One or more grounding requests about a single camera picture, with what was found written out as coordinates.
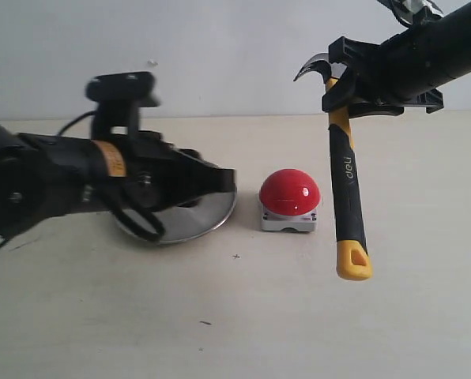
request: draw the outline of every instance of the metal plate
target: metal plate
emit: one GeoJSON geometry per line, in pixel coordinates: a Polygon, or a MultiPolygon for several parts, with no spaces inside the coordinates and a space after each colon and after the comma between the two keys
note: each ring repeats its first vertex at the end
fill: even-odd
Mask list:
{"type": "MultiPolygon", "coordinates": [[[[237,192],[212,193],[204,196],[193,208],[174,207],[155,213],[165,227],[165,235],[159,244],[171,244],[190,241],[221,226],[232,214],[236,206],[237,192]]],[[[143,228],[154,231],[135,211],[127,210],[126,214],[143,228]]],[[[124,231],[133,235],[122,224],[116,221],[124,231]]]]}

